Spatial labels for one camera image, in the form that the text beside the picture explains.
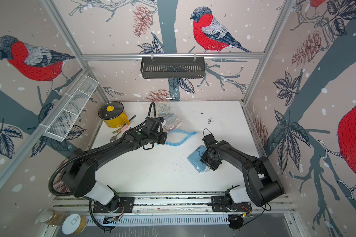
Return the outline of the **clear vacuum bag blue zip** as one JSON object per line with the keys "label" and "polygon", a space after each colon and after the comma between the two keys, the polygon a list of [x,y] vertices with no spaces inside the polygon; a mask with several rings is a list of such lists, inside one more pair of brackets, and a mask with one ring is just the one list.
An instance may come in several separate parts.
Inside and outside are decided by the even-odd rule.
{"label": "clear vacuum bag blue zip", "polygon": [[166,145],[178,147],[197,134],[178,102],[156,102],[156,114],[163,117],[163,131],[168,133]]}

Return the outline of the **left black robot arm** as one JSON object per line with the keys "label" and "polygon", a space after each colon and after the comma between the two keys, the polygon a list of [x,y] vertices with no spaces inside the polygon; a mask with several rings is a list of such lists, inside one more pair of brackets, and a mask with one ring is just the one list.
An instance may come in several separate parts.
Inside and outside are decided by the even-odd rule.
{"label": "left black robot arm", "polygon": [[147,118],[143,125],[125,131],[121,138],[96,149],[82,152],[64,167],[62,181],[74,197],[96,201],[114,212],[120,205],[118,194],[96,180],[96,171],[113,159],[150,144],[164,145],[163,117]]}

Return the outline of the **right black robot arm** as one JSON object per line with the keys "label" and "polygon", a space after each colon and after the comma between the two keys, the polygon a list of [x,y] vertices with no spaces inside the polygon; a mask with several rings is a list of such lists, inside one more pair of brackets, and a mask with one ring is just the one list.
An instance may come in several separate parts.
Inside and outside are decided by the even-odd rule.
{"label": "right black robot arm", "polygon": [[247,155],[224,140],[217,141],[212,134],[205,135],[202,141],[207,150],[201,162],[213,171],[216,171],[223,161],[240,170],[246,193],[254,205],[262,207],[285,193],[283,184],[268,158]]}

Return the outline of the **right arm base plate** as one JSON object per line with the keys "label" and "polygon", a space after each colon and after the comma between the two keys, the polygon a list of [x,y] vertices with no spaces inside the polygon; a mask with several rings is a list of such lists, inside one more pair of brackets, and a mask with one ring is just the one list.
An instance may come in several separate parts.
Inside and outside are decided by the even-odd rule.
{"label": "right arm base plate", "polygon": [[211,201],[207,203],[213,212],[251,212],[252,207],[249,202],[235,203],[228,196],[211,196]]}

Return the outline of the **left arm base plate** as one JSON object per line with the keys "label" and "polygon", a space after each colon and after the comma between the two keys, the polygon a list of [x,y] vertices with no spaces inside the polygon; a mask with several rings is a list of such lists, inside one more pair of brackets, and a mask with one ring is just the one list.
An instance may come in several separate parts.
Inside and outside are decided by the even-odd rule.
{"label": "left arm base plate", "polygon": [[107,205],[103,205],[95,201],[93,213],[132,213],[134,201],[134,197],[116,197],[114,200],[111,200]]}

